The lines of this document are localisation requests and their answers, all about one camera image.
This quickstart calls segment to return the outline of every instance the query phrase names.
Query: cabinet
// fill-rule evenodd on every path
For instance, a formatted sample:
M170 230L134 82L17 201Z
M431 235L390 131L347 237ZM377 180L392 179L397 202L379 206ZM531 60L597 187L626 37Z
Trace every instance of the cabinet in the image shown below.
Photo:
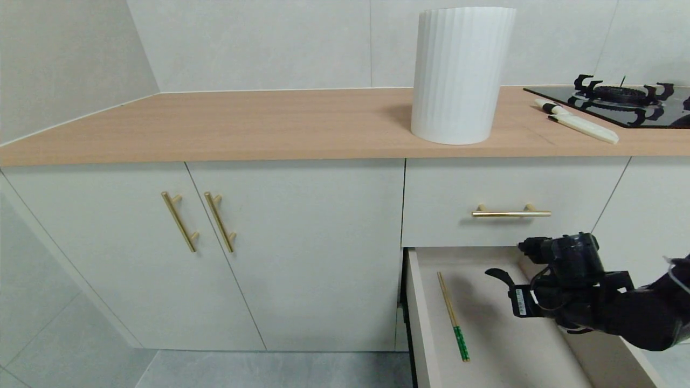
M3 171L144 347L395 349L402 159Z
M690 253L690 157L633 157L593 234L607 271L639 287Z
M147 348L264 350L184 163L4 168L74 267ZM191 234L192 253L161 192Z
M402 159L188 166L268 350L394 350Z
M527 237L591 231L627 157L410 159L403 246L513 246ZM546 217L474 216L521 212Z

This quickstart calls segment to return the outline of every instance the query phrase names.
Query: white wall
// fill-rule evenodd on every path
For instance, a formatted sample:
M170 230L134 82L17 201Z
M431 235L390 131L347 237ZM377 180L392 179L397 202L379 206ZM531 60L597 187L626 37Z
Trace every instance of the white wall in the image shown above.
M0 51L0 143L158 92L125 0L3 0Z
M690 1L620 0L595 71L626 83L690 86Z
M504 85L571 84L586 72L690 85L687 0L128 3L164 92L412 86L419 12L453 6L518 9Z
M156 351L127 345L2 189L0 388L133 388Z

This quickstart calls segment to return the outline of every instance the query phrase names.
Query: open drawer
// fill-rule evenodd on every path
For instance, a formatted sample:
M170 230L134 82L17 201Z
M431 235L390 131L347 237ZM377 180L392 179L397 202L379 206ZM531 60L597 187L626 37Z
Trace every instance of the open drawer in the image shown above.
M617 336L571 335L546 318L515 317L506 285L484 271L501 268L524 284L539 267L517 248L409 249L406 262L411 351L420 388L665 387L642 351ZM470 362L460 358L438 271Z

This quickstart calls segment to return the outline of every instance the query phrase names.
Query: white knife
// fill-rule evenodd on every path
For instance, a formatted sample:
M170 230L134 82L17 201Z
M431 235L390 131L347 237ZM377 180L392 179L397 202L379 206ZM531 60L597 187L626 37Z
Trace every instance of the white knife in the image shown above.
M544 112L549 114L549 119L557 123L563 124L569 128L572 128L578 132L584 133L599 139L603 142L616 144L618 143L618 135L608 128L604 128L601 125L594 124L587 119L575 116L565 110L561 105L558 105L547 99L537 98L534 100Z

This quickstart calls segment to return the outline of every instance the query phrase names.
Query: chopstick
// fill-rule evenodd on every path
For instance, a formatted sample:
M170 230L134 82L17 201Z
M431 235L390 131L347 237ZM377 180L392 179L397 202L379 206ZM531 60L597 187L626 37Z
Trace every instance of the chopstick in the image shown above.
M438 275L438 282L441 284L441 292L443 293L443 299L446 301L448 316L451 317L451 325L453 325L453 331L455 332L457 346L460 348L460 357L462 357L462 362L470 362L470 355L467 351L467 346L465 345L465 339L462 336L462 331L460 331L460 326L457 324L457 319L455 319L453 305L451 304L451 297L448 294L448 290L446 289L446 283L445 281L443 281L443 275L440 272L437 272L436 274Z

